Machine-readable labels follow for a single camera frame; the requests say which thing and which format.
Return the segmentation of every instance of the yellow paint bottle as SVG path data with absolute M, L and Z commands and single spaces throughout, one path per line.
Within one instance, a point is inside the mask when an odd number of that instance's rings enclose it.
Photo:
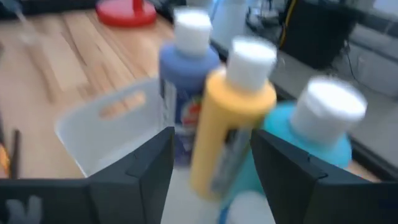
M 226 70 L 206 80 L 191 169 L 199 196 L 219 199 L 248 151 L 252 128 L 275 106 L 268 76 L 277 62 L 274 44 L 256 37 L 236 37 Z

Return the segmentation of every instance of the red base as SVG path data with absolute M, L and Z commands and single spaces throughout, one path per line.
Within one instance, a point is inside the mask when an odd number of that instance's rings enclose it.
M 96 6 L 98 19 L 106 25 L 116 27 L 139 27 L 154 23 L 156 20 L 155 7 L 142 3 L 142 10 L 134 11 L 133 0 L 105 0 Z

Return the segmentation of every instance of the basket handle hole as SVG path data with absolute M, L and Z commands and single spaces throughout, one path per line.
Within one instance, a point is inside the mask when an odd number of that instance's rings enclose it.
M 115 119 L 138 109 L 145 104 L 145 101 L 145 93 L 143 91 L 136 91 L 118 101 L 104 106 L 99 112 L 99 116 L 103 119 Z

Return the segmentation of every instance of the black cable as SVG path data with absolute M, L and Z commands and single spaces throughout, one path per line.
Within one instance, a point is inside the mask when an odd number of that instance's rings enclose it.
M 359 84 L 361 84 L 359 82 L 359 80 L 356 78 L 356 76 L 354 75 L 354 71 L 353 71 L 353 65 L 351 63 L 351 59 L 349 58 L 349 45 L 348 48 L 345 50 L 346 55 L 347 55 L 347 59 L 348 59 L 348 65 L 349 65 L 349 70 L 351 71 L 351 76 L 355 79 L 356 82 L 358 82 Z
M 354 71 L 353 71 L 353 65 L 352 65 L 351 59 L 350 59 L 350 57 L 349 57 L 349 51 L 350 51 L 350 49 L 351 49 L 351 46 L 349 45 L 348 40 L 346 41 L 346 43 L 347 43 L 347 46 L 346 46 L 346 48 L 345 48 L 345 53 L 346 53 L 347 59 L 348 59 L 349 70 L 350 70 L 350 72 L 351 72 L 351 76 L 353 77 L 354 81 L 355 81 L 356 83 L 358 83 L 359 85 L 361 85 L 361 86 L 367 88 L 368 90 L 371 90 L 371 91 L 374 92 L 374 93 L 382 94 L 382 95 L 385 96 L 386 94 L 381 93 L 381 92 L 379 92 L 379 91 L 377 91 L 377 90 L 375 90 L 375 89 L 373 89 L 373 88 L 371 88 L 371 87 L 369 87 L 369 86 L 363 84 L 361 81 L 359 81 L 359 80 L 356 78 L 355 73 L 354 73 Z

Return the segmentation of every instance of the wooden table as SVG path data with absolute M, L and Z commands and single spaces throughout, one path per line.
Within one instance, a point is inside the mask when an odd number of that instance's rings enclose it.
M 21 39 L 21 24 L 0 24 L 0 111 L 7 142 L 14 128 L 22 132 L 21 173 L 27 177 L 82 177 L 54 133 L 67 110 L 93 98 L 157 75 L 158 51 L 173 37 L 163 18 L 150 27 L 117 29 L 101 25 L 93 11 L 31 19 L 39 44 Z M 128 108 L 120 102 L 115 114 Z M 369 180 L 377 178 L 359 164 L 348 168 Z

